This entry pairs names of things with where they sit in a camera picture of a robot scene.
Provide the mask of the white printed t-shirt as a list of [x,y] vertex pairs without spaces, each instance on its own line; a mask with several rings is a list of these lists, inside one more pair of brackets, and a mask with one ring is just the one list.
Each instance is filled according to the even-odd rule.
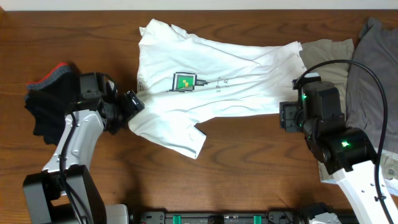
[[305,71],[300,42],[257,47],[201,38],[158,20],[140,28],[138,98],[144,109],[129,129],[196,159],[206,135],[197,128],[215,117],[276,114],[297,93]]

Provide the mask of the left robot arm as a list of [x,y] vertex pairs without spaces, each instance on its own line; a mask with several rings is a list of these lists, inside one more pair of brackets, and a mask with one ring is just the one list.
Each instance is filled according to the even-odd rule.
[[98,138],[116,134],[144,109],[134,91],[118,93],[107,74],[78,78],[78,94],[65,102],[42,88],[31,88],[34,107],[51,103],[61,112],[63,131],[44,168],[26,176],[23,191],[32,223],[129,223],[127,206],[105,205],[89,169]]

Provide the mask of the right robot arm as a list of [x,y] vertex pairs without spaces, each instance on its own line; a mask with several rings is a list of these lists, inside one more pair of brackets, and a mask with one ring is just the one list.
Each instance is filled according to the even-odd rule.
[[339,185],[360,223],[397,223],[397,207],[385,187],[376,151],[365,132],[345,125],[340,94],[332,82],[298,89],[298,100],[281,102],[280,125],[301,132],[313,156]]

